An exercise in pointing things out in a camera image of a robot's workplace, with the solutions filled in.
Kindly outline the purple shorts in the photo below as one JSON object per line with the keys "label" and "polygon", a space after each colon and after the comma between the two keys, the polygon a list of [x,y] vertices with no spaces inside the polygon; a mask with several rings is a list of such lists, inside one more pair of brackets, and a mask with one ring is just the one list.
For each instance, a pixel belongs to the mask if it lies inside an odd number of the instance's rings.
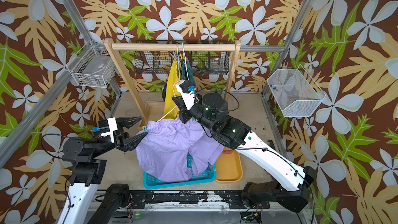
{"label": "purple shorts", "polygon": [[136,148],[139,166],[166,183],[189,181],[214,165],[224,150],[208,133],[193,119],[149,121],[147,135]]}

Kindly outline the pink wire hanger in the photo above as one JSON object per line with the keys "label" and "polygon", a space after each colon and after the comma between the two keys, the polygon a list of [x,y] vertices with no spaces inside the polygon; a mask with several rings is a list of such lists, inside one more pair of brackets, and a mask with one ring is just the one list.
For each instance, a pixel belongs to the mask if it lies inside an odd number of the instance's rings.
{"label": "pink wire hanger", "polygon": [[[176,81],[173,86],[172,86],[172,92],[173,92],[173,97],[176,97],[176,89],[175,87],[179,85],[179,83],[182,83],[183,80],[178,80]],[[176,104],[174,104],[174,107],[172,107],[171,103],[167,103],[165,105],[165,111],[164,111],[164,115],[157,120],[157,122],[160,122],[161,120],[163,120],[164,118],[166,118],[175,108],[176,108]]]}

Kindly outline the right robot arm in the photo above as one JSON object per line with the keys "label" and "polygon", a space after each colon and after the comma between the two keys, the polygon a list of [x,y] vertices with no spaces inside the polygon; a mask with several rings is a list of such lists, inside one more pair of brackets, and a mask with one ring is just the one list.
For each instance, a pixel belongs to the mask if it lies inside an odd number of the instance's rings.
{"label": "right robot arm", "polygon": [[277,202],[299,213],[308,205],[315,170],[289,161],[262,141],[250,126],[230,116],[228,102],[221,95],[201,96],[190,92],[174,96],[172,100],[180,110],[183,123],[195,120],[219,144],[243,154],[273,177],[273,181],[267,183],[245,185],[241,199],[247,207]]}

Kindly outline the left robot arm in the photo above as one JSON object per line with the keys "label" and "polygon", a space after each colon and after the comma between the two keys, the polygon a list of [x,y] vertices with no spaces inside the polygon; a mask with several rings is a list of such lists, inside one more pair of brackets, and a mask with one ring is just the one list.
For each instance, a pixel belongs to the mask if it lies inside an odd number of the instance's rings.
{"label": "left robot arm", "polygon": [[65,206],[58,217],[59,224],[83,224],[89,206],[102,182],[106,161],[99,156],[118,149],[133,151],[148,134],[146,131],[130,137],[124,129],[129,129],[142,121],[142,117],[108,118],[98,122],[93,128],[96,137],[71,138],[63,147],[63,161],[71,162],[72,174],[68,179]]}

